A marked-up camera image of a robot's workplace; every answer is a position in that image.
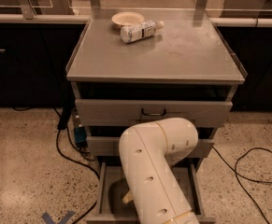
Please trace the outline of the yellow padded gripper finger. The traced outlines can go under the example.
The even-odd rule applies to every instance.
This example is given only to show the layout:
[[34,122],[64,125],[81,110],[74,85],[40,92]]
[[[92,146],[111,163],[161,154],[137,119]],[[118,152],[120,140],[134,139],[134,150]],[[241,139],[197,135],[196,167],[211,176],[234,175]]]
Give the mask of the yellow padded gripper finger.
[[124,204],[128,204],[129,202],[131,202],[133,200],[133,195],[131,193],[131,191],[128,191],[125,196],[122,198],[122,202]]

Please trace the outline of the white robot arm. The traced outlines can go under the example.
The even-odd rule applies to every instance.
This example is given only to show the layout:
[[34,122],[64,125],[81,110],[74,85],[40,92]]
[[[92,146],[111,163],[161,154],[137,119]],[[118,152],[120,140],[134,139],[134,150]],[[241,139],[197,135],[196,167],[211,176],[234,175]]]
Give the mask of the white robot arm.
[[200,224],[171,167],[197,146],[187,119],[134,125],[119,141],[122,169],[141,224]]

